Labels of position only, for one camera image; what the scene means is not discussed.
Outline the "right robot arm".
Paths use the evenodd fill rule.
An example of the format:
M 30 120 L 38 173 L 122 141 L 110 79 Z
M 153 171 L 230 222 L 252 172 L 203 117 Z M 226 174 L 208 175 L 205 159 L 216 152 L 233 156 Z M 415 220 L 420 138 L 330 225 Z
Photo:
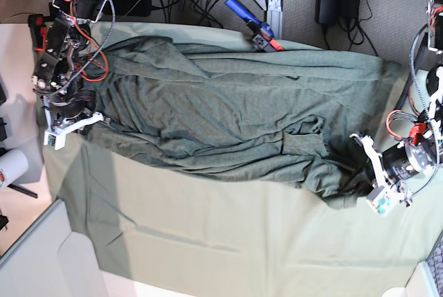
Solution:
M 100 82 L 109 72 L 104 44 L 92 37 L 97 23 L 112 0 L 52 0 L 49 17 L 28 16 L 33 49 L 39 54 L 32 80 L 42 100 L 49 125 L 77 121 L 92 115 L 95 93 L 84 82 Z

